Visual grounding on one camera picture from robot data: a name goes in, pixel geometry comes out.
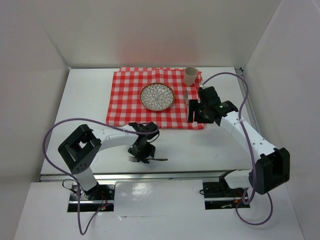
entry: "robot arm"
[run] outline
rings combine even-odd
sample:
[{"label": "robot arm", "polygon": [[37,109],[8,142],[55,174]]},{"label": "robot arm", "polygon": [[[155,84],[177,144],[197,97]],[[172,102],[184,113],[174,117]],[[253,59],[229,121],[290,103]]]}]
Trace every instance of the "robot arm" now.
[{"label": "robot arm", "polygon": [[[248,133],[257,175],[259,194],[265,194],[277,186],[287,182],[290,175],[290,154],[285,148],[277,149],[266,141],[245,119],[239,119],[238,109],[230,102],[221,102],[213,86],[199,88],[197,100],[189,101],[188,122],[217,123],[229,132],[238,143],[249,152],[246,136],[240,122]],[[252,188],[253,172],[251,169],[234,170],[220,177],[223,186],[231,189]]]},{"label": "robot arm", "polygon": [[73,131],[58,148],[70,172],[77,178],[89,198],[94,198],[101,191],[90,168],[90,164],[98,152],[128,145],[130,146],[128,152],[136,157],[138,162],[149,164],[146,158],[155,156],[156,147],[147,140],[157,136],[159,131],[148,135],[140,135],[139,133],[154,132],[158,129],[157,125],[153,122],[147,125],[132,122],[122,129],[123,131],[111,128],[92,130],[88,125],[83,124]]}]

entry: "cable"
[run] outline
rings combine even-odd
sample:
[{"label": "cable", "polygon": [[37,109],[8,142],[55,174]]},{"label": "cable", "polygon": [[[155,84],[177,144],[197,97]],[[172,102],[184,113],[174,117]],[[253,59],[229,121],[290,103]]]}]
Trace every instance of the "cable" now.
[{"label": "cable", "polygon": [[258,223],[254,223],[254,222],[249,222],[249,221],[247,221],[247,220],[244,220],[244,219],[242,218],[242,216],[240,216],[240,214],[239,214],[239,212],[238,212],[238,207],[239,207],[239,205],[240,205],[241,203],[243,203],[243,201],[238,202],[237,205],[235,206],[235,212],[236,212],[236,214],[238,215],[238,217],[239,217],[243,222],[245,222],[246,224],[249,224],[249,225],[252,225],[252,226],[259,226],[259,225],[262,225],[262,224],[265,224],[266,222],[268,222],[268,221],[270,220],[271,216],[272,216],[272,213],[274,212],[274,204],[273,204],[273,202],[272,202],[272,199],[271,199],[271,196],[270,196],[269,192],[267,192],[266,194],[268,195],[269,201],[270,201],[270,213],[269,213],[269,216],[268,216],[264,221],[258,222]]},{"label": "cable", "polygon": [[80,189],[80,184],[79,184],[79,181],[78,179],[73,176],[71,173],[63,170],[62,168],[58,167],[57,165],[55,165],[48,157],[47,155],[47,152],[46,152],[46,142],[47,142],[47,138],[49,136],[49,134],[52,132],[52,130],[59,126],[60,124],[63,124],[63,123],[67,123],[67,122],[72,122],[72,121],[86,121],[86,122],[90,122],[90,123],[94,123],[94,124],[99,124],[99,125],[102,125],[102,126],[105,126],[105,127],[108,127],[108,128],[112,128],[112,129],[115,129],[115,130],[119,130],[119,131],[122,131],[122,132],[125,132],[125,133],[129,133],[129,134],[137,134],[137,135],[150,135],[150,134],[155,134],[156,132],[159,131],[159,127],[157,126],[157,129],[152,131],[152,132],[139,132],[139,131],[129,131],[129,130],[125,130],[123,128],[120,128],[120,127],[116,127],[116,126],[111,126],[109,124],[106,124],[106,123],[103,123],[103,122],[100,122],[100,121],[96,121],[96,120],[92,120],[92,119],[88,119],[88,118],[82,118],[82,117],[76,117],[76,118],[69,118],[69,119],[65,119],[65,120],[62,120],[62,121],[59,121],[57,122],[56,124],[54,124],[51,128],[49,128],[49,130],[45,133],[44,137],[43,137],[43,141],[42,141],[42,153],[43,153],[43,156],[45,158],[45,160],[52,166],[54,167],[55,169],[59,170],[60,172],[64,173],[65,175],[68,175],[69,177],[71,177],[72,179],[74,179],[76,181],[76,184],[77,184],[77,191],[76,191],[76,195],[77,195],[77,198],[78,198],[78,204],[77,204],[77,219],[78,219],[78,227],[79,227],[79,232],[81,235],[85,235],[87,230],[88,230],[88,227],[92,221],[92,219],[95,217],[95,215],[97,215],[98,212],[101,211],[101,209],[103,209],[104,207],[107,207],[108,205],[110,205],[111,203],[108,203],[102,207],[99,207],[97,209],[97,211],[92,215],[92,217],[90,218],[84,232],[82,232],[82,228],[81,228],[81,220],[80,220],[80,198],[81,198],[81,189]]},{"label": "cable", "polygon": [[[235,74],[235,73],[232,73],[232,72],[220,72],[220,73],[217,73],[211,77],[209,77],[206,81],[204,81],[204,83],[202,84],[205,85],[209,80],[219,76],[219,75],[232,75],[232,76],[235,76],[237,77],[238,79],[240,79],[244,85],[245,85],[245,95],[244,95],[244,98],[243,98],[243,101],[240,105],[240,108],[239,108],[239,112],[238,112],[238,118],[239,120],[241,119],[241,113],[242,113],[242,109],[248,99],[248,96],[249,96],[249,86],[248,86],[248,83],[247,81],[240,75],[238,74]],[[253,151],[253,148],[251,146],[251,142],[250,142],[250,138],[249,138],[249,135],[248,135],[248,132],[246,130],[246,127],[244,125],[244,123],[242,121],[240,121],[240,125],[242,127],[242,130],[244,132],[244,136],[245,136],[245,139],[246,139],[246,142],[248,144],[248,148],[249,148],[249,152],[250,152],[250,157],[251,157],[251,163],[252,163],[252,172],[253,172],[253,186],[252,186],[252,194],[250,196],[250,198],[248,199],[248,201],[246,200],[246,194],[247,194],[247,191],[248,191],[248,188],[246,188],[244,190],[244,193],[243,193],[243,196],[242,196],[242,201],[239,202],[236,207],[235,207],[235,211],[236,211],[236,214],[238,215],[238,217],[244,221],[246,224],[249,224],[249,225],[254,225],[254,226],[257,226],[257,225],[262,225],[262,224],[265,224],[267,221],[269,221],[269,219],[271,218],[272,216],[272,213],[273,213],[273,203],[272,203],[272,199],[271,199],[271,196],[270,194],[267,192],[267,195],[269,197],[269,200],[270,200],[270,205],[271,205],[271,210],[270,210],[270,214],[269,216],[267,217],[266,220],[262,221],[262,222],[259,222],[259,223],[251,223],[251,222],[248,222],[246,220],[244,220],[240,214],[238,213],[238,206],[240,203],[243,203],[244,205],[249,205],[254,197],[255,197],[255,194],[256,194],[256,190],[257,190],[257,170],[256,170],[256,162],[255,162],[255,157],[254,157],[254,151]]]},{"label": "cable", "polygon": [[[243,194],[239,191],[239,189],[236,188],[235,190],[236,190],[236,192],[234,192],[234,204],[241,202],[242,198],[243,198]],[[241,199],[236,199],[237,193],[240,195]]]},{"label": "cable", "polygon": [[71,180],[71,181],[73,181],[73,179],[71,179],[71,178],[66,178],[65,180],[62,181],[62,187],[65,188],[65,189],[70,190],[70,191],[73,192],[74,194],[77,194],[77,191],[76,191],[76,190],[74,190],[74,189],[72,189],[72,188],[67,188],[67,187],[65,186],[65,181],[66,181],[66,180]]},{"label": "cable", "polygon": [[149,143],[149,144],[153,143],[155,140],[158,139],[159,136],[160,136],[160,133],[158,133],[158,134],[156,135],[155,139],[153,139],[152,141],[148,141],[148,143]]},{"label": "cable", "polygon": [[101,192],[100,192],[100,195],[102,196],[100,207],[102,207],[102,204],[104,203],[105,196]]}]

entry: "decorative plate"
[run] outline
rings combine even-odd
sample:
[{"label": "decorative plate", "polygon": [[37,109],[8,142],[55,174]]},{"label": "decorative plate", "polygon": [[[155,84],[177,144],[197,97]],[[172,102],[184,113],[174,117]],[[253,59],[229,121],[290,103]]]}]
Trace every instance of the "decorative plate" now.
[{"label": "decorative plate", "polygon": [[163,111],[169,108],[174,100],[174,91],[164,83],[148,84],[140,92],[142,105],[152,111]]}]

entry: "white cup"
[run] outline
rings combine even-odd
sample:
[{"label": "white cup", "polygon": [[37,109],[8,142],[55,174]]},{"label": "white cup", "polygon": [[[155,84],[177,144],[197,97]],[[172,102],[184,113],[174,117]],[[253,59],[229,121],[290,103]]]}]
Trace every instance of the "white cup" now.
[{"label": "white cup", "polygon": [[184,69],[184,84],[188,87],[195,83],[197,78],[198,70],[195,67],[188,66]]}]

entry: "white wall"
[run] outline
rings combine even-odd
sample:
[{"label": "white wall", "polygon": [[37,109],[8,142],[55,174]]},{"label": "white wall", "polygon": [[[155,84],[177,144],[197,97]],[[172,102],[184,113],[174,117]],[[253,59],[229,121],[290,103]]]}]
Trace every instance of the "white wall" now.
[{"label": "white wall", "polygon": [[291,154],[287,186],[306,240],[320,235],[319,6],[282,0],[244,69],[262,133]]},{"label": "white wall", "polygon": [[25,0],[0,7],[0,233],[13,239],[68,69]]},{"label": "white wall", "polygon": [[244,67],[280,0],[28,0],[71,67]]}]

